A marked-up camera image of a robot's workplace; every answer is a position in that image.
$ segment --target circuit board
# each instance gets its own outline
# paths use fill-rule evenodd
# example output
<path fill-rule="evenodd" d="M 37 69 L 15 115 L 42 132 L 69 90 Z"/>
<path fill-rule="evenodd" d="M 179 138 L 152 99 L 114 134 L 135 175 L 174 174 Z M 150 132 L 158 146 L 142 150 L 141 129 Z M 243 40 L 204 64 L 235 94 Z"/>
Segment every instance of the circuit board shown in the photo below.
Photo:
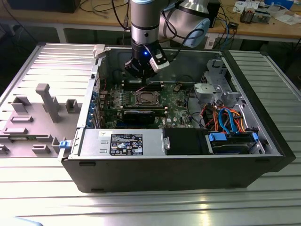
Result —
<path fill-rule="evenodd" d="M 185 106 L 185 91 L 174 92 L 174 84 L 167 84 L 161 91 L 125 91 L 115 85 L 108 91 L 106 105 L 103 106 L 105 127 L 116 128 L 187 128 L 192 127 Z M 123 115 L 129 110 L 152 112 L 154 122 L 145 125 L 127 125 Z"/>

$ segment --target motherboard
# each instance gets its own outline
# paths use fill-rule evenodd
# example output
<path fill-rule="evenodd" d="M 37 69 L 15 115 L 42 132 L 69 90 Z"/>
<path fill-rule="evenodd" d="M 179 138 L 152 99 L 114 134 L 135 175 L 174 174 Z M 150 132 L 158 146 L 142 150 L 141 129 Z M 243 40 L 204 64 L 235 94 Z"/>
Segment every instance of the motherboard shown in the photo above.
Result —
<path fill-rule="evenodd" d="M 174 83 L 115 84 L 99 92 L 92 128 L 159 129 L 192 127 L 187 112 L 187 90 L 175 89 Z"/>

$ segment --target wiring harness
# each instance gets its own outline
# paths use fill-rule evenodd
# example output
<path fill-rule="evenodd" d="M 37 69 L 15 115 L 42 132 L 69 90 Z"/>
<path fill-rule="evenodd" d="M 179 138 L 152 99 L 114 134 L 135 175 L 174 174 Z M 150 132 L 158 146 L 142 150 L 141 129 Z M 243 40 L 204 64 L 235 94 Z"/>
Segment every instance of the wiring harness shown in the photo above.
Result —
<path fill-rule="evenodd" d="M 243 116 L 234 109 L 225 106 L 205 105 L 201 114 L 205 121 L 205 128 L 210 131 L 229 134 L 232 132 L 245 132 Z"/>

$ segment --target wooden desk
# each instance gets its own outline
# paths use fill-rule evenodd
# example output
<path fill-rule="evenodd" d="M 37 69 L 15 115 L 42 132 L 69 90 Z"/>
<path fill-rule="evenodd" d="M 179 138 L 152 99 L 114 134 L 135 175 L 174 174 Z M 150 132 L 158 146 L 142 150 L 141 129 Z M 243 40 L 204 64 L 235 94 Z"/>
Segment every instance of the wooden desk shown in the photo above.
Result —
<path fill-rule="evenodd" d="M 97 5 L 108 3 L 110 0 L 94 0 L 93 2 L 94 5 Z M 274 18 L 270 19 L 269 24 L 241 23 L 239 21 L 240 14 L 232 12 L 233 6 L 231 5 L 234 3 L 235 0 L 222 0 L 222 5 L 226 15 L 231 21 L 239 24 L 237 34 L 235 36 L 236 39 L 297 42 L 301 37 L 300 24 L 287 25 Z M 116 6 L 122 4 L 124 4 L 123 0 L 116 0 Z M 89 2 L 85 3 L 82 7 L 84 9 L 91 10 Z M 111 6 L 100 6 L 98 9 L 101 10 L 107 8 L 111 8 Z M 116 9 L 122 21 L 125 16 L 126 9 L 126 6 L 118 7 Z M 293 6 L 292 10 L 301 11 L 301 7 Z M 67 42 L 64 34 L 64 28 L 122 31 L 122 28 L 119 26 L 115 18 L 113 10 L 108 10 L 107 14 L 104 14 L 107 18 L 103 18 L 102 16 L 98 16 L 94 13 L 85 12 L 81 9 L 77 9 L 73 14 L 12 9 L 10 9 L 10 12 L 24 25 L 56 28 L 60 42 Z M 0 22 L 2 24 L 16 24 L 16 22 L 4 9 L 2 3 L 0 3 Z M 210 28 L 208 31 L 207 36 L 209 38 L 207 40 L 206 47 L 212 47 L 209 44 L 212 44 L 212 41 L 216 38 L 221 37 L 223 32 L 224 28 L 221 22 L 217 20 L 214 28 Z"/>

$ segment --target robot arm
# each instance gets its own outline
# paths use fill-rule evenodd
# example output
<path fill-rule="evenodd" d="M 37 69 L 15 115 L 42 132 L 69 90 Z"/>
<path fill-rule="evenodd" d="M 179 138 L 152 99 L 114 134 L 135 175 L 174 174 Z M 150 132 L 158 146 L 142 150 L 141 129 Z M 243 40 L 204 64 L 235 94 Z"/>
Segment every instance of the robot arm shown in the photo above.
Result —
<path fill-rule="evenodd" d="M 210 20 L 208 18 L 204 23 L 204 17 L 208 14 L 206 9 L 208 0 L 181 1 L 177 9 L 174 9 L 177 1 L 131 0 L 132 57 L 130 61 L 126 62 L 125 69 L 134 77 L 141 78 L 143 82 L 169 66 L 167 56 L 159 44 L 158 36 L 167 38 L 167 36 L 173 37 L 173 34 L 167 28 L 164 18 L 160 17 L 162 10 L 173 8 L 166 12 L 177 30 L 178 35 L 174 37 L 177 42 L 182 43 L 185 36 L 192 30 L 203 28 L 204 32 L 201 35 L 197 32 L 190 35 L 184 44 L 186 46 L 197 46 L 209 28 Z"/>

